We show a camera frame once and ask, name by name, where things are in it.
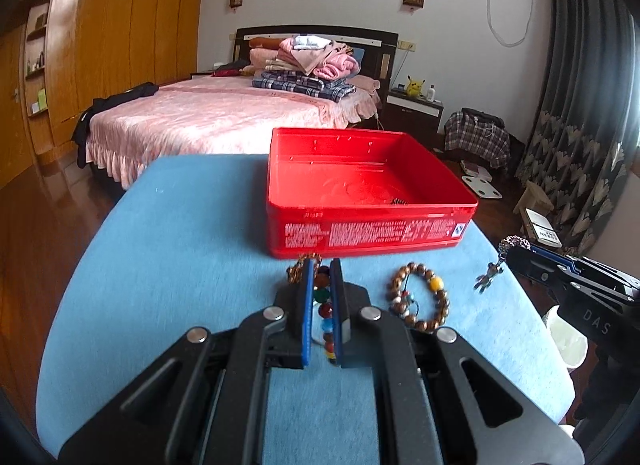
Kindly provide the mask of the white bin bag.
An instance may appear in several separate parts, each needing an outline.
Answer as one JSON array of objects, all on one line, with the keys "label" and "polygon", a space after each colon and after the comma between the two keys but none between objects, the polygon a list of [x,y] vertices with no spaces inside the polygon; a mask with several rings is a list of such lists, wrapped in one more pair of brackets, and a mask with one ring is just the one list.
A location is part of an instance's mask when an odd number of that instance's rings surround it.
[{"label": "white bin bag", "polygon": [[588,339],[574,326],[559,316],[559,306],[554,305],[542,317],[552,341],[567,368],[572,373],[581,367],[588,355]]}]

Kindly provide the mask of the wooden wardrobe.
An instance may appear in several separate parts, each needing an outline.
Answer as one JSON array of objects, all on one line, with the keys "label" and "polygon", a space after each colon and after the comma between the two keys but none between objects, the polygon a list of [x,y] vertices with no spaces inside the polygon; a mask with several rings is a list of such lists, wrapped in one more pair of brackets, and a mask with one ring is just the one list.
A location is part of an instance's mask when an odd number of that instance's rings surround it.
[{"label": "wooden wardrobe", "polygon": [[72,148],[80,113],[198,65],[201,0],[21,0],[1,37],[1,182]]}]

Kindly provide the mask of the white box on stool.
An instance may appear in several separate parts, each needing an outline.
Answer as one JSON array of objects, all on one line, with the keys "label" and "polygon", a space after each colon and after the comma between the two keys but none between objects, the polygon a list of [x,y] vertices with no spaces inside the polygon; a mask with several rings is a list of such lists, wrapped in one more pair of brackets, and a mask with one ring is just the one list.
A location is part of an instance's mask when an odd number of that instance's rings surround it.
[{"label": "white box on stool", "polygon": [[561,248],[562,242],[549,220],[530,208],[521,210],[524,230],[529,240],[549,248]]}]

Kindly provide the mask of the red metal tin box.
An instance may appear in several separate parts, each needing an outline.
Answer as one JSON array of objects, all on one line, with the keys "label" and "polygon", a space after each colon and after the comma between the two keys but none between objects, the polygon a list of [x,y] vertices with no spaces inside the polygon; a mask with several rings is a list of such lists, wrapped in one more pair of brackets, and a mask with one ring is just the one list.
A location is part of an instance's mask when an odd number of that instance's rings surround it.
[{"label": "red metal tin box", "polygon": [[274,257],[456,246],[477,205],[464,183],[407,133],[273,130],[266,211]]}]

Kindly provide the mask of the yellow pikachu toy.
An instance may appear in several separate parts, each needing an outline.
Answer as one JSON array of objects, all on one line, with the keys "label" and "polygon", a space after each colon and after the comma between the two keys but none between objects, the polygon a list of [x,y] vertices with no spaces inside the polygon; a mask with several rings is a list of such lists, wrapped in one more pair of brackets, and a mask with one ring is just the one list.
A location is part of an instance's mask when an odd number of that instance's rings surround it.
[{"label": "yellow pikachu toy", "polygon": [[422,89],[425,84],[424,80],[413,79],[411,76],[407,76],[408,84],[406,84],[405,92],[410,99],[419,99],[422,95]]}]

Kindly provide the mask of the dark floral curtain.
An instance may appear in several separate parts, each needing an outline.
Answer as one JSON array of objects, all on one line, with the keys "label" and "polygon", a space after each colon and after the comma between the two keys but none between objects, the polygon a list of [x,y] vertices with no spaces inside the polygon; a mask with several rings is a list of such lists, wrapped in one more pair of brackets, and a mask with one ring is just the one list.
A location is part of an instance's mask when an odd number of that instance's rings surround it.
[{"label": "dark floral curtain", "polygon": [[639,140],[639,26],[623,0],[552,0],[544,91],[518,179],[540,186],[564,253],[582,256],[620,200]]}]

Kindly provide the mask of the small wooden stool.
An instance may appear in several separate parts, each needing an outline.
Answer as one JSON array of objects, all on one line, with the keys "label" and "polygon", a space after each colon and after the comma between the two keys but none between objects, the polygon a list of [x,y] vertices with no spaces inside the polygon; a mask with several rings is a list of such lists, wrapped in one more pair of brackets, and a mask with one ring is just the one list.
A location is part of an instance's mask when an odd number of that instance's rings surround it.
[{"label": "small wooden stool", "polygon": [[518,200],[518,203],[516,203],[513,214],[521,214],[521,211],[525,208],[536,211],[543,216],[548,216],[554,209],[554,205],[546,192],[538,184],[533,181],[527,181],[525,191]]}]

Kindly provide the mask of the plaid bag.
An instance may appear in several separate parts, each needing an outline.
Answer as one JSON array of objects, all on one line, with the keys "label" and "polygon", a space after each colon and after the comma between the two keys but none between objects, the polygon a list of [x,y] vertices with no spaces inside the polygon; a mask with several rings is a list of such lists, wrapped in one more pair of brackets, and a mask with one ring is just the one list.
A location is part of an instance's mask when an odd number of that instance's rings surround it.
[{"label": "plaid bag", "polygon": [[462,107],[446,121],[444,135],[446,151],[468,152],[484,159],[492,169],[508,165],[510,134],[497,116]]}]

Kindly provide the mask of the pile of folded clothes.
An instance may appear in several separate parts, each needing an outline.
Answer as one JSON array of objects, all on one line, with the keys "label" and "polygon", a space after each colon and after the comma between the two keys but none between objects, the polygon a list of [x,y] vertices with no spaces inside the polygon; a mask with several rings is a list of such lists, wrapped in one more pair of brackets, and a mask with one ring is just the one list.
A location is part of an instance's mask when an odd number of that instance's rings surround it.
[{"label": "pile of folded clothes", "polygon": [[286,38],[256,37],[248,43],[252,85],[299,93],[311,98],[341,102],[357,88],[349,79],[358,75],[360,63],[346,43],[316,35]]}]

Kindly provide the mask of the white bathroom scale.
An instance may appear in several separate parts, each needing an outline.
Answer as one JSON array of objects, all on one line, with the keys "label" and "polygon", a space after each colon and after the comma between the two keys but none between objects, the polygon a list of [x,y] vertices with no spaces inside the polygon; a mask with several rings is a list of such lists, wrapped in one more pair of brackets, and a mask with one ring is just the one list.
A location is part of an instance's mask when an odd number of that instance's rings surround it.
[{"label": "white bathroom scale", "polygon": [[502,199],[502,194],[485,178],[463,176],[463,183],[482,199]]}]

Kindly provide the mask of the bed with pink cover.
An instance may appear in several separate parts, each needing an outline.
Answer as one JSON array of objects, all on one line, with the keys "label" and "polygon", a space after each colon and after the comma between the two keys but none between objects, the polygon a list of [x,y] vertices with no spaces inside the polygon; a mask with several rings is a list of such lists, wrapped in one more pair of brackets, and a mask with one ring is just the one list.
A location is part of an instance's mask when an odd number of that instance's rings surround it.
[{"label": "bed with pink cover", "polygon": [[[256,37],[316,35],[352,47],[357,91],[341,102],[257,89],[248,43]],[[344,25],[262,25],[238,29],[233,60],[167,86],[144,82],[96,99],[73,133],[77,164],[106,183],[130,188],[162,156],[265,154],[279,127],[347,129],[378,119],[390,90],[398,35]]]}]

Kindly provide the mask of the blue table cloth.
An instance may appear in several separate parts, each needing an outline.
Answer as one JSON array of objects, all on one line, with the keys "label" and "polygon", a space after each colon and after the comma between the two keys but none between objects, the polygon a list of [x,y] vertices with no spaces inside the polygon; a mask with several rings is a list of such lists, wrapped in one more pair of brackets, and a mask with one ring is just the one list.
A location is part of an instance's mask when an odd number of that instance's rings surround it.
[{"label": "blue table cloth", "polygon": [[[232,329],[273,302],[286,264],[266,246],[267,161],[258,155],[157,159],[93,237],[56,312],[41,361],[36,425],[65,441],[194,326]],[[484,293],[475,279],[496,257],[475,225],[453,248],[346,258],[347,281],[386,305],[393,273],[414,261],[445,282],[447,320],[550,419],[570,409],[572,378],[511,273]],[[371,374],[341,370],[314,350],[302,371],[277,370],[269,391],[268,464],[374,464]]]}]

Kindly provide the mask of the white bottle on nightstand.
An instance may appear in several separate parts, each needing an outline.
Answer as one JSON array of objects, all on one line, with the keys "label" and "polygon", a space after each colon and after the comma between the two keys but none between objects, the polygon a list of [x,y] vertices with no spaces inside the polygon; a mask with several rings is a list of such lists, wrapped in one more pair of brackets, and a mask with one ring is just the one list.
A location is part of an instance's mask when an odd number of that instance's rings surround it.
[{"label": "white bottle on nightstand", "polygon": [[435,86],[431,84],[431,86],[427,89],[426,99],[428,102],[433,102],[435,100]]}]

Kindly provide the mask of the black nightstand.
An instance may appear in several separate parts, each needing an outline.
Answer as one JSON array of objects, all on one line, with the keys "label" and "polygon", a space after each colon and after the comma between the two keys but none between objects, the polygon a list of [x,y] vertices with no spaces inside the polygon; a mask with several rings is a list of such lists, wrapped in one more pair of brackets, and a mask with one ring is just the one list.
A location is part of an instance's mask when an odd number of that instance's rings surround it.
[{"label": "black nightstand", "polygon": [[439,131],[444,106],[425,99],[411,99],[404,92],[390,90],[380,117],[385,130],[408,133],[428,148],[442,148],[444,135]]}]

